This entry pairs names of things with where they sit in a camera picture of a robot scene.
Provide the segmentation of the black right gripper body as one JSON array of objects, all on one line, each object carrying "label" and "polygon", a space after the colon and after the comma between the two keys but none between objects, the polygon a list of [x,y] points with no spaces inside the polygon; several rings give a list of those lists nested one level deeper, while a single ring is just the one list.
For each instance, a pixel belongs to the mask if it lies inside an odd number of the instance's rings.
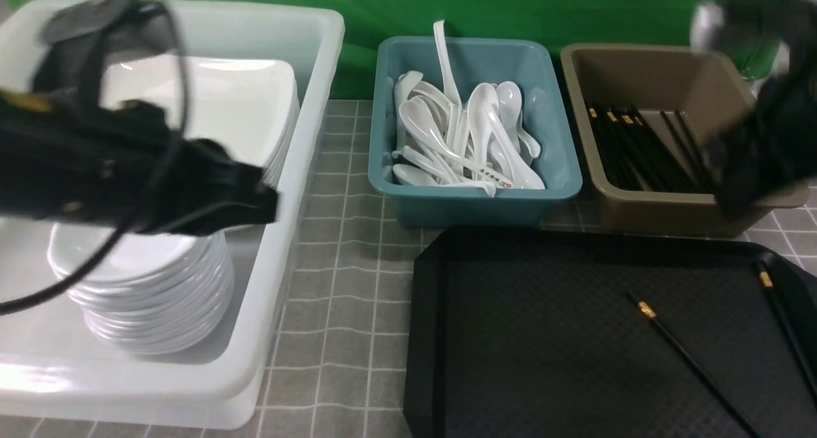
[{"label": "black right gripper body", "polygon": [[788,69],[765,81],[749,112],[728,121],[702,147],[724,216],[815,177],[816,8],[808,0],[714,0],[696,5],[691,47],[712,52],[782,43]]}]

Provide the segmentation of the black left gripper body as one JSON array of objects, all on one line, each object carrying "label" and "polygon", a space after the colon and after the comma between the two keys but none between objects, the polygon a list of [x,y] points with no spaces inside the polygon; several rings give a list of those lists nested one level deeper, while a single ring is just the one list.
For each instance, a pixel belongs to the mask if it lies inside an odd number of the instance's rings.
[{"label": "black left gripper body", "polygon": [[[26,217],[207,236],[276,220],[278,193],[262,168],[212,139],[187,139],[190,76],[169,8],[155,0],[88,0],[54,15],[26,93]],[[143,100],[101,101],[114,61],[176,51],[182,117]]]}]

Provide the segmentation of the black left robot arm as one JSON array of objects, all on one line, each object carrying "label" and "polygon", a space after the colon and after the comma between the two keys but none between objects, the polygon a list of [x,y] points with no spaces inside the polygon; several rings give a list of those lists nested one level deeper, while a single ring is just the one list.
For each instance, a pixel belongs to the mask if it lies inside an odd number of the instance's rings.
[{"label": "black left robot arm", "polygon": [[[2,88],[2,215],[207,236],[276,219],[262,168],[212,139],[188,139],[189,70],[175,18],[155,0],[87,0],[38,27],[12,23],[12,42],[44,49],[28,87]],[[106,68],[173,52],[181,86],[176,126],[145,100],[102,103]]]}]

